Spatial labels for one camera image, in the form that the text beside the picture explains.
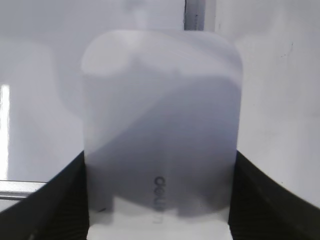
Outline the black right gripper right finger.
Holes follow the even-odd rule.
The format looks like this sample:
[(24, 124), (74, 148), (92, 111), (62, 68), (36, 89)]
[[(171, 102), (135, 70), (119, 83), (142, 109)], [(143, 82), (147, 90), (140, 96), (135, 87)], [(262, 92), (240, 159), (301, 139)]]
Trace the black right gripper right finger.
[(320, 209), (236, 154), (228, 225), (234, 240), (318, 240)]

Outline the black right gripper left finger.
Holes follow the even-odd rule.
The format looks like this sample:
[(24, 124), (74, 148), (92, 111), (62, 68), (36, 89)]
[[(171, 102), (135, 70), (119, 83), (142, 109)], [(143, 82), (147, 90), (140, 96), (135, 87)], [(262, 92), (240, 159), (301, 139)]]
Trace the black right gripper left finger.
[(0, 214), (2, 240), (85, 240), (90, 227), (85, 155)]

